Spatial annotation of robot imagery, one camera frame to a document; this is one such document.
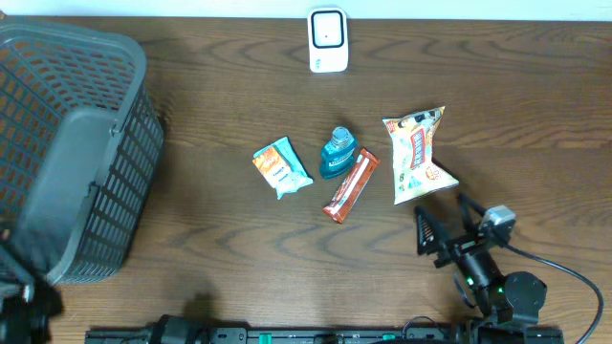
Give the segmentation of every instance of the bottle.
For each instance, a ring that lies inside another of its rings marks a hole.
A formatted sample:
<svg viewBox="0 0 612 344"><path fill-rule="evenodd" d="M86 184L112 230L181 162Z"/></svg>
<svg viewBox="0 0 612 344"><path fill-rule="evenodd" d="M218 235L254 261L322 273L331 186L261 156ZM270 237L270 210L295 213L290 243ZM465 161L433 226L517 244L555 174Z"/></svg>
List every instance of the bottle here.
<svg viewBox="0 0 612 344"><path fill-rule="evenodd" d="M337 127L332 139L321 149L321 167L319 173L324 179L337 177L353 166L353 151L357 148L357 139L348 129Z"/></svg>

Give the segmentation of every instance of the chip bag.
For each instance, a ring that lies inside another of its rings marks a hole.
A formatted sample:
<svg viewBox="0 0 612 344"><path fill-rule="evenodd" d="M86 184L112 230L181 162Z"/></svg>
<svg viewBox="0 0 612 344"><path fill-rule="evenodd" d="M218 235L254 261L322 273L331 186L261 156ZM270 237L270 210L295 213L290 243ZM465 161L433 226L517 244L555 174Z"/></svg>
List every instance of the chip bag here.
<svg viewBox="0 0 612 344"><path fill-rule="evenodd" d="M433 134L444 108L382 120L393 143L394 204L459 183L431 161Z"/></svg>
<svg viewBox="0 0 612 344"><path fill-rule="evenodd" d="M264 147L253 157L252 162L266 182L276 189L278 200L286 193L296 192L299 188L313 183L287 137Z"/></svg>

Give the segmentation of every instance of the snack bag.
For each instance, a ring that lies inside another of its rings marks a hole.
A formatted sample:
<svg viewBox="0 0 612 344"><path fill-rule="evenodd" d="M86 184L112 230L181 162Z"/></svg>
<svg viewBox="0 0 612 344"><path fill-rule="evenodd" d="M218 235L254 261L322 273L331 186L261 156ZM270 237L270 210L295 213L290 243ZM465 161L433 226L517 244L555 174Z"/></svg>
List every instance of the snack bag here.
<svg viewBox="0 0 612 344"><path fill-rule="evenodd" d="M286 193L296 192L299 188L313 183L287 137L264 147L253 157L252 163L264 176L266 182L276 189L278 200Z"/></svg>
<svg viewBox="0 0 612 344"><path fill-rule="evenodd" d="M332 220L341 224L348 212L351 211L370 176L372 176L372 172L378 167L379 162L372 153L362 148L353 169L336 191L332 202L323 208L323 212L329 215Z"/></svg>
<svg viewBox="0 0 612 344"><path fill-rule="evenodd" d="M444 108L382 120L393 143L394 204L459 183L431 161L433 134Z"/></svg>

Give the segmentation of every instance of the white device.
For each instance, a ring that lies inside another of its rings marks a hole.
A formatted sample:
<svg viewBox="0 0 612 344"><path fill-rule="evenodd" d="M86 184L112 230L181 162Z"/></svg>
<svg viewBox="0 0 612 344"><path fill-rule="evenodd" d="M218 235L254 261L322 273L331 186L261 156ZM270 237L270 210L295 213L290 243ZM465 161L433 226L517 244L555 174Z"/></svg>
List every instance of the white device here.
<svg viewBox="0 0 612 344"><path fill-rule="evenodd" d="M346 13L339 8L314 9L308 14L310 70L342 72L348 67Z"/></svg>

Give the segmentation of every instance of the red candy bar wrapper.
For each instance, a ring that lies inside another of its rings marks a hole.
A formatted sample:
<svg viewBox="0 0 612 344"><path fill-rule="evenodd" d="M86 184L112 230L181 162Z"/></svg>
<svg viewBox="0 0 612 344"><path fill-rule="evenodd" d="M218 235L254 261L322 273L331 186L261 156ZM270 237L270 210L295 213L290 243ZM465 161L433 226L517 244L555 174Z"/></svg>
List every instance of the red candy bar wrapper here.
<svg viewBox="0 0 612 344"><path fill-rule="evenodd" d="M336 191L332 202L323 208L323 212L329 215L332 220L341 224L360 196L372 172L378 167L379 162L372 153L362 148L360 155L357 157L357 163Z"/></svg>

